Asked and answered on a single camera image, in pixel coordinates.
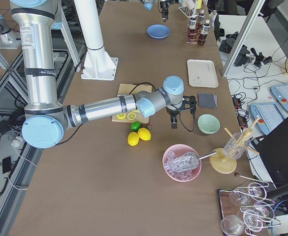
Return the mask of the aluminium frame post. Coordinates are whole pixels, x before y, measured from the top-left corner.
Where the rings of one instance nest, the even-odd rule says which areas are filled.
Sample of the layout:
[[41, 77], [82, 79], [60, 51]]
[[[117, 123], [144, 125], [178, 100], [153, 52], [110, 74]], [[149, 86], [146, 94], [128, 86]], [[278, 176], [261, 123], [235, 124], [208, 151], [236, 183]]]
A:
[[222, 69], [222, 76], [227, 77], [229, 70], [231, 69], [232, 65], [234, 64], [236, 57], [238, 56], [242, 45], [253, 26], [253, 23], [255, 22], [256, 17], [258, 16], [263, 4], [265, 3], [265, 0], [254, 0], [253, 4], [249, 10], [248, 15], [246, 16], [246, 19], [239, 31], [239, 35], [237, 39], [235, 40], [235, 43], [231, 49], [231, 52], [228, 56], [228, 59]]

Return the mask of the lemon half slice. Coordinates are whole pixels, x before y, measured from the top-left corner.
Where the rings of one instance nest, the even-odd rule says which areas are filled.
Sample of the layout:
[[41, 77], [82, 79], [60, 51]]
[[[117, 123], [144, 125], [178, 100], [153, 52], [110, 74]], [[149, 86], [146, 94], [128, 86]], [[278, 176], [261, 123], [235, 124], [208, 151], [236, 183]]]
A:
[[129, 112], [129, 113], [127, 113], [127, 119], [128, 119], [128, 120], [136, 120], [136, 118], [137, 118], [137, 115], [136, 115], [135, 112]]
[[125, 119], [126, 116], [127, 116], [126, 113], [120, 113], [120, 114], [117, 114], [117, 115], [116, 115], [117, 119], [119, 119], [119, 120], [123, 120], [123, 119]]

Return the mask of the mint green bowl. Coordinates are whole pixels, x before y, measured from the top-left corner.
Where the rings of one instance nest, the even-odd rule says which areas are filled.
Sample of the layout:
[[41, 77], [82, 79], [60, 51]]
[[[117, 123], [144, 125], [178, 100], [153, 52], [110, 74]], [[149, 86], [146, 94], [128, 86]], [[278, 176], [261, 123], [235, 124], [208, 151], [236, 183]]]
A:
[[197, 125], [199, 130], [204, 134], [214, 134], [221, 127], [219, 120], [210, 114], [201, 115], [198, 118]]

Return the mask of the tea bottle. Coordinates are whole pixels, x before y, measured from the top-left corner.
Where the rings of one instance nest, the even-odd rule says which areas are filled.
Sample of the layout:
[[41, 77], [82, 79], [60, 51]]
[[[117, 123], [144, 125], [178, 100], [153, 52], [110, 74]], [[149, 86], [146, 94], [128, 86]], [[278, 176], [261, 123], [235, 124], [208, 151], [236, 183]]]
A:
[[189, 19], [189, 27], [187, 32], [187, 40], [188, 42], [194, 42], [197, 38], [197, 30], [196, 30], [196, 15], [192, 15]]
[[205, 19], [205, 12], [204, 9], [202, 9], [198, 15], [198, 23], [203, 24]]
[[206, 20], [205, 23], [202, 25], [202, 29], [198, 37], [198, 45], [204, 45], [209, 28], [210, 28], [210, 20]]

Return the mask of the blue round plate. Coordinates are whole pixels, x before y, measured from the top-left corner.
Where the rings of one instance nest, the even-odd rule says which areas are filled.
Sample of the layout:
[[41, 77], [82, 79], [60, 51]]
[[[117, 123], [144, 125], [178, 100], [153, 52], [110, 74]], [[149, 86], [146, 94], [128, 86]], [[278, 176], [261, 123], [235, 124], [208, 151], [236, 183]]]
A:
[[170, 35], [170, 29], [162, 24], [150, 25], [147, 34], [154, 39], [164, 39]]

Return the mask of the lower lemon half slice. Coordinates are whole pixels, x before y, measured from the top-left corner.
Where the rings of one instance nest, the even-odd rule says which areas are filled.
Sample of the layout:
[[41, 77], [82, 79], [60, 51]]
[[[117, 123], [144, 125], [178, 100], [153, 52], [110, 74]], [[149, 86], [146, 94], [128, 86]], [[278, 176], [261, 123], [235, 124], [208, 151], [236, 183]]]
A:
[[126, 116], [127, 116], [126, 113], [120, 113], [120, 114], [117, 114], [117, 115], [116, 115], [117, 119], [119, 119], [119, 120], [123, 120], [123, 119], [125, 119]]

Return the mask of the front tea bottle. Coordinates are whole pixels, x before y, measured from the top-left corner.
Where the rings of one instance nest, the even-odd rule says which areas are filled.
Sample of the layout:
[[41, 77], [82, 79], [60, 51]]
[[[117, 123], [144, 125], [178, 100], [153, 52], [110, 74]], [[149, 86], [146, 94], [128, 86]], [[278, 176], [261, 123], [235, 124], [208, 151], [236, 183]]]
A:
[[198, 37], [198, 45], [204, 45], [209, 28], [210, 28], [210, 20], [206, 20], [205, 23], [202, 25], [202, 29]]

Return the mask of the clear glass on stand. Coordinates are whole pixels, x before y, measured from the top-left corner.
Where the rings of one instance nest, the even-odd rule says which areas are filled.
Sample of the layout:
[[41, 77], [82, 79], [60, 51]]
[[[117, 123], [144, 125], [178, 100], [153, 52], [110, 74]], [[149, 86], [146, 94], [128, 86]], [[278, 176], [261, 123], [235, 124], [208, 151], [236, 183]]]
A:
[[227, 157], [236, 160], [236, 159], [239, 159], [242, 156], [242, 154], [245, 152], [250, 141], [249, 139], [241, 141], [241, 138], [242, 138], [241, 133], [235, 133], [229, 139], [229, 141], [224, 147], [224, 154]]

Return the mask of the cream rabbit tray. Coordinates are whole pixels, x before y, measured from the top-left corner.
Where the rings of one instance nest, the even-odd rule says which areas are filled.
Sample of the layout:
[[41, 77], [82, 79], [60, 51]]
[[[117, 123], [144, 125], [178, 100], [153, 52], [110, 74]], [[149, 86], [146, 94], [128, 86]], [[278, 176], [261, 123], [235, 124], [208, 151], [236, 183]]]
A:
[[213, 61], [189, 59], [187, 68], [190, 86], [199, 88], [217, 88], [219, 86]]

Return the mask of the wooden cup tree stand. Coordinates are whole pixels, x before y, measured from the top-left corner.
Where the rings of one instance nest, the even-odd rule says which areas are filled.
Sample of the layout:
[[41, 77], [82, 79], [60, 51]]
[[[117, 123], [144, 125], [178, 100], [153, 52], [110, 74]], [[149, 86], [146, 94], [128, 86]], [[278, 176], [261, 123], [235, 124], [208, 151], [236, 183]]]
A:
[[[254, 120], [253, 124], [244, 131], [244, 133], [242, 134], [241, 141], [244, 141], [246, 139], [250, 140], [250, 137], [252, 136], [252, 132], [253, 132], [253, 127], [255, 126], [255, 124], [258, 121], [259, 121], [259, 116], [257, 116], [257, 118]], [[227, 128], [224, 128], [224, 130], [228, 133], [228, 135], [230, 137], [232, 137], [233, 134]], [[249, 149], [256, 154], [259, 154], [258, 151], [254, 150], [252, 148], [247, 147], [246, 149]], [[212, 167], [217, 172], [222, 173], [222, 174], [230, 174], [230, 173], [234, 172], [236, 167], [237, 167], [237, 161], [235, 159], [231, 159], [231, 158], [227, 157], [224, 154], [224, 148], [217, 148], [217, 149], [215, 149], [215, 151], [217, 153], [209, 158], [209, 161], [210, 161], [210, 164], [212, 165]]]

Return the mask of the left rear tea bottle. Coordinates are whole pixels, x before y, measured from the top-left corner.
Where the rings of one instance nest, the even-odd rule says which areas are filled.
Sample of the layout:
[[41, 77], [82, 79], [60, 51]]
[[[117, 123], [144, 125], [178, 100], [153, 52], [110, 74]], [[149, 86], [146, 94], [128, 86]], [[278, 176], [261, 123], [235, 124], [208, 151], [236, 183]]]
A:
[[204, 9], [202, 9], [198, 15], [198, 23], [203, 24], [205, 19], [205, 12]]

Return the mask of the upper lemon half slice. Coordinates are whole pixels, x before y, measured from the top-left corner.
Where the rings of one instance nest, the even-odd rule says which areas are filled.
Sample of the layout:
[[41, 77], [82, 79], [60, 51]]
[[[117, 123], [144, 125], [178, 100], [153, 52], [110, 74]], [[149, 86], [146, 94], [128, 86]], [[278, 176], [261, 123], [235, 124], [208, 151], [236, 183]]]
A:
[[135, 112], [129, 112], [129, 113], [127, 113], [127, 119], [128, 119], [128, 120], [136, 120], [136, 118], [137, 118], [137, 115], [136, 115]]

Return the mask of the lower whole lemon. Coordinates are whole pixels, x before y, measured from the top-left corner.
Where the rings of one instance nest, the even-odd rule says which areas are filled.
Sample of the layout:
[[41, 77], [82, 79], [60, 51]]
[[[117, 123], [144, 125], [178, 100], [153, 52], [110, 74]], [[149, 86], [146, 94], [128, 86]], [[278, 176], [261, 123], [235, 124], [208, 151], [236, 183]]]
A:
[[128, 144], [133, 147], [139, 143], [139, 136], [137, 132], [131, 132], [127, 138]]

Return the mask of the pink bowl of ice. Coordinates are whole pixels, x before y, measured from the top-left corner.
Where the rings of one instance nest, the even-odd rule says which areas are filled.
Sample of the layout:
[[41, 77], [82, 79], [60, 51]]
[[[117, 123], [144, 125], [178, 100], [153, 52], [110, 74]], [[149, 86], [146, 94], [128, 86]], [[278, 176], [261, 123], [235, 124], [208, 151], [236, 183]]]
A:
[[175, 181], [187, 182], [195, 179], [201, 172], [201, 161], [192, 157], [197, 152], [190, 146], [176, 144], [163, 154], [162, 164], [165, 172]]

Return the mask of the green lime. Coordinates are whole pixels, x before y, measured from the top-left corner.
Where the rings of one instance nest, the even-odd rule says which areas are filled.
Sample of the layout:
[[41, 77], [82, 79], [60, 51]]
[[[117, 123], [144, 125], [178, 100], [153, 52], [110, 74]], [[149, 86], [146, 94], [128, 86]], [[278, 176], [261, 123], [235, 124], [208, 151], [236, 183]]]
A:
[[130, 125], [132, 131], [137, 132], [139, 128], [141, 128], [141, 123], [139, 121], [135, 121]]

